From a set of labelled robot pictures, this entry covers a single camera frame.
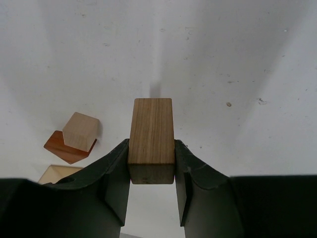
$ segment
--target speck of dirt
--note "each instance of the speck of dirt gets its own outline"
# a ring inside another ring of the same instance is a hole
[[[257,98],[257,100],[259,101],[260,105],[265,105],[267,104],[267,101],[264,101],[262,98]]]

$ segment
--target light wooden cube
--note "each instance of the light wooden cube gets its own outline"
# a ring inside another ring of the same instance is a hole
[[[133,184],[172,184],[175,172],[172,100],[134,101],[128,168]]]
[[[63,128],[64,144],[88,152],[98,134],[99,120],[74,113]]]

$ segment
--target reddish-brown wooden block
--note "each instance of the reddish-brown wooden block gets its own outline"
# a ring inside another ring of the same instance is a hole
[[[75,149],[73,147],[64,144],[63,132],[56,130],[49,140],[44,145],[44,148],[52,152],[56,156],[60,157],[62,160],[69,164],[76,163],[82,159],[89,156],[92,151],[97,139],[95,139],[93,145],[88,152]]]

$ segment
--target pale yellow wooden block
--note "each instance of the pale yellow wooden block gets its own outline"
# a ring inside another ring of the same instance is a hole
[[[64,144],[88,152],[98,134],[99,120],[74,113],[63,128]]]
[[[48,169],[44,172],[42,177],[40,178],[40,184],[45,183],[56,183],[64,177],[70,176],[82,168],[80,167],[69,167],[69,166],[58,166],[58,165],[50,165]]]

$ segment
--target wood grain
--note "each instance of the wood grain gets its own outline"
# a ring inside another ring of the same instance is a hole
[[[51,137],[48,139],[44,148],[52,152],[56,156],[60,157],[62,160],[69,164],[76,163],[82,159],[89,156],[92,151],[97,139],[95,139],[93,145],[88,152],[75,149],[73,147],[64,144],[63,132],[56,130]]]
[[[63,128],[64,144],[88,152],[97,138],[99,120],[74,113]]]
[[[128,155],[132,183],[173,183],[174,149],[172,100],[135,99]]]

